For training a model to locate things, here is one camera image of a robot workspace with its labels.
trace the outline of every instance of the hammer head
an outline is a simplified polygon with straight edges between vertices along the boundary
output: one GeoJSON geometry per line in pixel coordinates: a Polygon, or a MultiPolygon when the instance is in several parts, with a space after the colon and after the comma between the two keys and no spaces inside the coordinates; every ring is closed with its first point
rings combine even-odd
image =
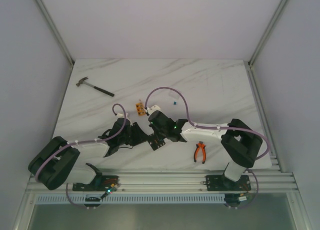
{"type": "Polygon", "coordinates": [[[87,80],[88,77],[82,78],[81,80],[79,80],[79,82],[77,84],[75,84],[76,86],[80,86],[85,80],[87,80]]]}

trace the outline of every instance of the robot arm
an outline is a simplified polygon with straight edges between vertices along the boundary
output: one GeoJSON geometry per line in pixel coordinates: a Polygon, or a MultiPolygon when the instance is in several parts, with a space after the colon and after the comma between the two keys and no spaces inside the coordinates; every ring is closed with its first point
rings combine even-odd
{"type": "MultiPolygon", "coordinates": [[[[232,186],[239,180],[245,169],[254,165],[262,145],[262,139],[251,133],[232,130],[212,130],[195,128],[186,119],[173,121],[164,115],[158,106],[148,109],[150,127],[154,130],[151,135],[146,135],[137,123],[132,123],[128,118],[124,124],[124,116],[118,114],[117,121],[112,129],[105,131],[99,138],[106,139],[117,133],[124,124],[123,130],[114,138],[101,144],[101,148],[77,148],[68,147],[56,158],[52,159],[41,170],[38,179],[49,189],[54,190],[67,183],[96,184],[102,176],[101,172],[91,164],[88,159],[93,157],[108,157],[118,151],[120,145],[138,145],[148,141],[153,150],[165,144],[164,139],[168,138],[173,142],[203,141],[221,143],[232,160],[227,165],[222,178],[223,184],[232,186]]],[[[217,125],[200,124],[201,126],[217,127],[217,125]]],[[[241,120],[232,119],[228,124],[221,124],[220,127],[238,127],[250,129],[241,120]]],[[[60,147],[67,145],[62,137],[53,138],[46,147],[31,161],[29,171],[36,174],[40,166],[55,153],[60,147]]]]}
{"type": "MultiPolygon", "coordinates": [[[[151,112],[148,120],[150,122],[150,127],[152,127],[157,136],[156,142],[168,138],[173,142],[203,141],[221,143],[232,158],[223,174],[223,177],[227,178],[225,180],[226,182],[238,181],[243,172],[254,165],[263,142],[259,136],[247,132],[196,128],[186,119],[179,119],[174,122],[159,111],[157,106],[154,106],[153,109],[148,112],[151,112]]],[[[199,125],[206,127],[218,126],[250,129],[239,119],[232,119],[228,124],[199,125]]]]}

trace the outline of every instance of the cable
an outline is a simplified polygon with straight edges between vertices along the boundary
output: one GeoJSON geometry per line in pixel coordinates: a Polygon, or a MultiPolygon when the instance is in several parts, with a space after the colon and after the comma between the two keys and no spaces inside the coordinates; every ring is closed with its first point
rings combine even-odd
{"type": "Polygon", "coordinates": [[[77,207],[77,208],[89,210],[89,209],[90,209],[89,207],[86,207],[86,206],[83,206],[83,205],[79,205],[79,204],[75,204],[74,202],[72,202],[72,200],[71,200],[71,198],[70,198],[70,196],[69,196],[69,194],[68,194],[68,186],[69,186],[69,184],[66,184],[66,186],[65,186],[65,195],[66,195],[66,199],[68,200],[68,202],[69,202],[71,205],[73,205],[73,206],[75,206],[75,207],[77,207]]]}
{"type": "Polygon", "coordinates": [[[120,108],[121,108],[122,111],[123,111],[123,115],[124,115],[123,124],[122,124],[122,126],[121,126],[121,128],[119,129],[118,132],[116,132],[116,133],[113,134],[112,136],[107,137],[107,138],[105,138],[105,139],[100,139],[100,140],[85,140],[85,141],[80,141],[80,142],[78,142],[78,143],[74,142],[74,143],[67,144],[67,145],[63,146],[62,148],[58,149],[55,153],[53,153],[47,160],[45,160],[43,164],[41,164],[41,166],[39,167],[38,171],[37,171],[36,174],[35,174],[35,177],[34,177],[35,180],[36,180],[37,182],[39,182],[39,174],[40,174],[41,171],[44,169],[44,167],[48,164],[48,162],[50,162],[50,160],[52,160],[57,154],[61,153],[61,152],[62,152],[63,150],[65,150],[66,148],[68,148],[68,147],[70,147],[70,146],[73,146],[73,145],[77,145],[77,144],[91,144],[91,143],[96,143],[96,142],[97,142],[97,143],[104,142],[104,141],[107,141],[107,140],[110,140],[110,139],[114,138],[114,137],[117,136],[119,133],[121,133],[121,131],[124,129],[125,124],[126,124],[126,119],[127,119],[127,117],[126,117],[126,111],[125,111],[125,109],[124,109],[124,107],[123,107],[122,105],[120,105],[120,104],[114,104],[114,105],[112,106],[112,111],[113,111],[113,113],[114,113],[115,115],[117,115],[117,114],[115,113],[115,111],[114,111],[115,106],[120,106],[120,108]]]}
{"type": "MultiPolygon", "coordinates": [[[[184,101],[184,105],[185,105],[185,110],[186,110],[186,118],[188,119],[189,123],[194,126],[195,128],[199,128],[199,129],[212,129],[212,130],[218,130],[217,127],[209,127],[209,126],[201,126],[201,125],[197,125],[196,123],[194,123],[191,118],[190,118],[190,115],[189,115],[189,108],[188,108],[188,104],[187,104],[187,101],[186,99],[184,98],[184,96],[179,92],[177,91],[176,89],[173,89],[173,88],[170,88],[170,87],[159,87],[159,88],[156,88],[154,89],[153,91],[150,92],[150,94],[147,96],[146,100],[145,100],[145,104],[144,104],[144,108],[147,109],[147,104],[148,104],[148,100],[150,98],[150,96],[156,92],[157,90],[160,90],[160,89],[169,89],[169,90],[172,90],[174,91],[175,93],[177,93],[181,98],[182,100],[184,101]]],[[[270,150],[270,142],[268,141],[268,139],[262,135],[261,133],[258,133],[256,131],[253,131],[251,129],[244,129],[244,128],[236,128],[236,127],[220,127],[221,130],[238,130],[238,131],[243,131],[243,132],[248,132],[248,133],[251,133],[251,134],[255,134],[255,135],[258,135],[260,138],[262,138],[265,143],[266,143],[266,151],[261,154],[260,156],[258,156],[255,160],[258,160],[258,159],[261,159],[262,157],[264,157],[265,155],[268,154],[269,150],[270,150]]]]}
{"type": "MultiPolygon", "coordinates": [[[[36,180],[37,182],[39,182],[38,177],[39,177],[39,174],[41,173],[41,171],[43,170],[43,168],[48,164],[48,162],[49,162],[50,160],[52,160],[57,154],[61,153],[64,149],[66,149],[66,148],[68,148],[68,147],[70,147],[70,146],[76,145],[76,144],[91,144],[91,143],[96,143],[96,142],[97,142],[97,143],[100,143],[100,142],[107,141],[107,140],[112,139],[112,138],[114,138],[115,136],[117,136],[117,135],[124,129],[124,127],[125,127],[126,119],[127,119],[126,116],[127,116],[127,115],[126,115],[126,111],[125,111],[124,107],[123,107],[121,104],[114,104],[114,105],[112,106],[112,111],[113,111],[113,113],[114,113],[115,115],[117,115],[117,114],[115,113],[115,111],[114,111],[115,106],[120,106],[120,108],[121,108],[122,111],[123,111],[123,115],[124,115],[123,124],[122,124],[122,126],[121,126],[121,128],[120,128],[120,130],[119,130],[118,132],[116,132],[116,133],[113,134],[112,136],[107,137],[107,138],[105,138],[105,139],[101,139],[101,140],[97,140],[97,141],[96,141],[96,140],[85,140],[85,141],[80,141],[80,142],[78,142],[78,143],[74,142],[74,143],[67,144],[67,145],[63,146],[62,148],[58,149],[55,153],[53,153],[53,154],[52,154],[47,160],[45,160],[44,163],[39,167],[39,169],[38,169],[38,171],[36,172],[35,177],[34,177],[35,180],[36,180]]],[[[66,184],[66,187],[65,187],[65,195],[66,195],[66,198],[67,198],[68,202],[69,202],[71,205],[76,206],[76,207],[78,207],[78,208],[88,209],[88,210],[89,210],[89,209],[90,209],[89,207],[82,206],[82,205],[79,205],[79,204],[75,204],[74,202],[72,202],[72,200],[71,200],[71,198],[70,198],[70,196],[69,196],[69,194],[68,194],[68,186],[69,186],[69,184],[67,183],[67,184],[66,184]]]]}
{"type": "Polygon", "coordinates": [[[246,205],[244,205],[244,206],[231,207],[229,204],[225,203],[225,205],[226,205],[228,208],[230,208],[230,209],[245,209],[245,208],[249,207],[249,206],[256,200],[256,198],[257,198],[257,195],[258,195],[258,193],[259,193],[259,182],[258,182],[258,179],[257,179],[256,175],[254,174],[254,172],[253,172],[251,169],[247,169],[247,171],[248,171],[248,173],[251,173],[251,174],[253,175],[254,179],[255,179],[255,183],[256,183],[256,193],[255,193],[253,199],[251,200],[251,202],[248,203],[248,204],[246,204],[246,205]]]}
{"type": "Polygon", "coordinates": [[[119,149],[133,149],[133,147],[119,147],[119,149]]]}

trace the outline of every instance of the marble surface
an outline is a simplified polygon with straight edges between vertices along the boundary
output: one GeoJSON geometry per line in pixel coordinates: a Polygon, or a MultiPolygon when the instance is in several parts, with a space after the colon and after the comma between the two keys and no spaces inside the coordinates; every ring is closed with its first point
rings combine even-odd
{"type": "MultiPolygon", "coordinates": [[[[262,133],[255,101],[242,60],[209,59],[78,59],[58,118],[55,136],[68,141],[89,140],[111,128],[116,118],[111,107],[120,103],[134,122],[147,133],[148,117],[139,117],[136,103],[145,102],[155,88],[169,86],[187,99],[190,117],[197,123],[228,123],[239,118],[262,133]],[[76,83],[88,76],[88,82],[115,94],[109,97],[86,85],[76,83]]],[[[181,98],[169,90],[155,92],[149,106],[157,104],[165,115],[177,120],[186,118],[181,98]]],[[[166,144],[153,151],[148,143],[133,149],[119,149],[107,158],[91,159],[98,168],[107,169],[208,169],[223,170],[230,160],[222,145],[206,144],[206,163],[202,154],[194,163],[196,142],[166,144]]],[[[261,154],[266,149],[261,147],[261,154]]],[[[271,167],[269,155],[256,161],[253,168],[271,167]]]]}

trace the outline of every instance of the white panel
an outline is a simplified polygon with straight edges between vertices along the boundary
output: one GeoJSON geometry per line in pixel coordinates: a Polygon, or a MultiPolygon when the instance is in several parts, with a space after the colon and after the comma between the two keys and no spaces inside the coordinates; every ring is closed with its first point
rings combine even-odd
{"type": "Polygon", "coordinates": [[[279,159],[320,229],[320,0],[290,0],[255,70],[279,159]]]}
{"type": "Polygon", "coordinates": [[[280,0],[44,0],[74,59],[249,60],[280,0]]]}
{"type": "MultiPolygon", "coordinates": [[[[72,202],[83,204],[88,197],[99,198],[101,194],[86,195],[73,192],[69,195],[72,202]]],[[[117,194],[113,192],[100,204],[224,204],[224,194],[117,194]]],[[[40,194],[37,205],[69,204],[65,194],[40,194]]]]}
{"type": "Polygon", "coordinates": [[[69,65],[33,0],[0,0],[0,216],[11,230],[30,176],[51,137],[69,65]]]}

